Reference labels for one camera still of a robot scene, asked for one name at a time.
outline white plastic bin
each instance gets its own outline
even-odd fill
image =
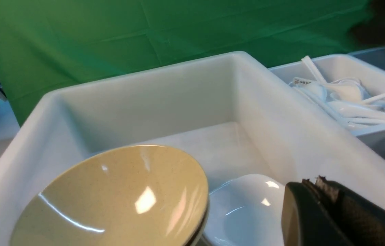
[[[51,92],[0,159],[0,246],[57,175],[94,153],[140,142],[190,153],[210,189],[250,173],[281,183],[321,174],[385,208],[385,161],[298,97],[246,53]]]
[[[372,95],[385,93],[385,71],[349,55],[329,55],[313,59],[326,81],[331,82],[344,77],[357,77]],[[284,82],[294,77],[314,79],[302,62],[295,62],[270,68]],[[385,158],[385,124],[352,131],[362,142]]]

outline speckled bowl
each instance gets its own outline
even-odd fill
[[[155,145],[118,148],[75,165],[35,196],[10,245],[187,245],[207,204],[208,181],[190,155]]]

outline bin bottom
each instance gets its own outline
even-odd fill
[[[204,127],[133,145],[139,144],[168,145],[187,152],[202,165],[210,190],[251,173],[276,179],[259,150],[237,122]]]

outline green backdrop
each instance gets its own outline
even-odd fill
[[[366,0],[0,0],[0,80],[19,123],[52,90],[243,50],[267,67],[355,46]]]

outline white plastic cutlery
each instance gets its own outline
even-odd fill
[[[326,98],[328,97],[326,88],[317,82],[306,84],[303,88],[316,95],[322,101],[326,101]]]
[[[351,103],[349,101],[330,101],[328,105],[345,118],[365,117],[385,120],[385,112],[373,110],[361,104]]]
[[[307,80],[307,79],[296,77],[293,80],[293,84],[297,87],[308,87],[308,86],[312,86],[311,84],[317,84],[318,86],[323,86],[326,89],[333,91],[330,94],[330,96],[334,100],[358,102],[358,101],[363,100],[363,98],[366,96],[366,92],[362,88],[362,86],[358,85],[357,83],[350,82],[350,81],[348,81],[348,82],[342,81],[342,82],[337,83],[337,84],[327,84],[327,83],[321,84],[321,83],[318,83],[317,81]]]
[[[358,79],[357,77],[345,77],[345,78],[338,79],[336,81],[330,82],[330,84],[339,84],[342,81],[349,81],[349,80],[353,81],[354,83],[357,83],[357,84],[361,85],[361,80]]]
[[[317,96],[313,95],[310,91],[306,90],[305,88],[298,88],[298,90],[305,94],[307,97],[310,98],[311,101],[316,103],[322,110],[324,110],[330,117],[332,117],[334,120],[336,120],[341,126],[343,126],[346,129],[362,129],[366,128],[366,125],[358,124],[351,122],[350,120],[345,119],[342,117],[337,111],[335,111],[330,105],[320,100]]]
[[[385,120],[372,119],[372,118],[344,118],[348,121],[358,124],[369,124],[369,125],[378,125],[385,124]]]

